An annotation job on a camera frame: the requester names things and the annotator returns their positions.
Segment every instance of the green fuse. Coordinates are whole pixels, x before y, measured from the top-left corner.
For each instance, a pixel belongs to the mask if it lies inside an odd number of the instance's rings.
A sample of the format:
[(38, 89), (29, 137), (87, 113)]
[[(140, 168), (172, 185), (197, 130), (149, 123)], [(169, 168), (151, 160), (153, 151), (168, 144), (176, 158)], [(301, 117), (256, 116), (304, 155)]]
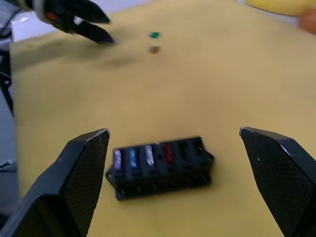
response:
[(160, 33), (159, 32), (151, 32), (150, 35), (149, 35), (151, 38), (158, 38), (160, 36)]

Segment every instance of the yellow object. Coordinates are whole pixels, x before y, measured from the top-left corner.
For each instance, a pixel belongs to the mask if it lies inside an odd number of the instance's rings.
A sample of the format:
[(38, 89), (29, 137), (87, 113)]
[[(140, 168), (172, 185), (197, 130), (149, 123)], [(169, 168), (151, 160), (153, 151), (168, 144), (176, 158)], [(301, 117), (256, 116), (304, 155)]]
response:
[(246, 0), (250, 6), (290, 16), (299, 16), (316, 0)]
[(315, 36), (235, 0), (154, 0), (111, 20), (109, 47), (63, 32), (12, 45), (21, 194), (89, 131), (111, 132), (107, 168), (115, 147), (200, 135), (211, 186), (119, 203), (104, 179), (88, 237), (282, 237), (238, 133), (278, 132), (316, 158)]

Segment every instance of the red fuse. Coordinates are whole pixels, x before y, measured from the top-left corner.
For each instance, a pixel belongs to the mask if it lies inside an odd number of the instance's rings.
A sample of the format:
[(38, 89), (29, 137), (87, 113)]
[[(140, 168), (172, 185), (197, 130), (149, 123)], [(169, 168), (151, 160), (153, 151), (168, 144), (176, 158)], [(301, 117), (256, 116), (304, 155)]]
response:
[(166, 161), (169, 164), (174, 164), (174, 157), (173, 157), (173, 152), (172, 152), (172, 148), (171, 148), (171, 144), (170, 143), (165, 143), (164, 145), (164, 152), (166, 155)]

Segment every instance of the yellow table surface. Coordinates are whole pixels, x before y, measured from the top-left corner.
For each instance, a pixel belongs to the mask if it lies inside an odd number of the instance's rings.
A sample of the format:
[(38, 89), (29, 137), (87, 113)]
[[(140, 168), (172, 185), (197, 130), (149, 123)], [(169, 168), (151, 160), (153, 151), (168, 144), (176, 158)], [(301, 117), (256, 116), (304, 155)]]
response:
[(113, 46), (63, 32), (12, 46), (22, 195), (80, 134), (110, 130), (106, 168), (113, 147), (200, 135), (210, 187), (117, 202), (104, 179), (88, 236), (282, 236), (238, 132), (278, 132), (316, 157), (316, 37), (233, 0), (155, 0), (111, 19)]

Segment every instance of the red component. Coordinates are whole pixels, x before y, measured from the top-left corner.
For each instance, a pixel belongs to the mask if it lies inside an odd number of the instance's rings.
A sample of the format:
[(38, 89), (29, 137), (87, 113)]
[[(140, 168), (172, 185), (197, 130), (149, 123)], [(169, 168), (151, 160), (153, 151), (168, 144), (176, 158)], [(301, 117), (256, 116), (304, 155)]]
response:
[(56, 21), (56, 20), (57, 20), (57, 16), (56, 16), (54, 13), (51, 13), (51, 12), (47, 13), (47, 14), (46, 14), (46, 17), (47, 17), (47, 19), (49, 19), (49, 20), (53, 20), (53, 21)]
[(170, 143), (165, 143), (164, 145), (164, 153), (166, 155), (166, 161), (169, 164), (174, 164), (174, 157), (172, 152), (172, 147)]

